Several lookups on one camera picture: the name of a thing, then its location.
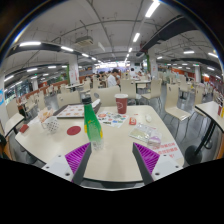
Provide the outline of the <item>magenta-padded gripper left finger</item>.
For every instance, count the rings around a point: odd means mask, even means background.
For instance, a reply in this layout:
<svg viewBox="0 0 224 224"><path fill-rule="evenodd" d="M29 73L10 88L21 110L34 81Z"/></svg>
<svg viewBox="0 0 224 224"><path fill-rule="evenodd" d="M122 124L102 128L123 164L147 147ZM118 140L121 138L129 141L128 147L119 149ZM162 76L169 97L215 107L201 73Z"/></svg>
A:
<svg viewBox="0 0 224 224"><path fill-rule="evenodd" d="M43 170L80 185L91 155L91 144L84 144L66 155L57 155Z"/></svg>

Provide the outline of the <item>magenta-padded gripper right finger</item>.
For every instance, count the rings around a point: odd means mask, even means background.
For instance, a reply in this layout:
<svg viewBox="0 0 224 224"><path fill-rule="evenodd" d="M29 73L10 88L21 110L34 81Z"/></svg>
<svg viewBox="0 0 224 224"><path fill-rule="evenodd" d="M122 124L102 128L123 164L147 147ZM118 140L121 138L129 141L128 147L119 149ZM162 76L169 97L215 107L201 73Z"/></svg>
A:
<svg viewBox="0 0 224 224"><path fill-rule="evenodd" d="M132 153L145 185L182 169L182 166L169 155L159 155L155 151L138 143L133 144Z"/></svg>

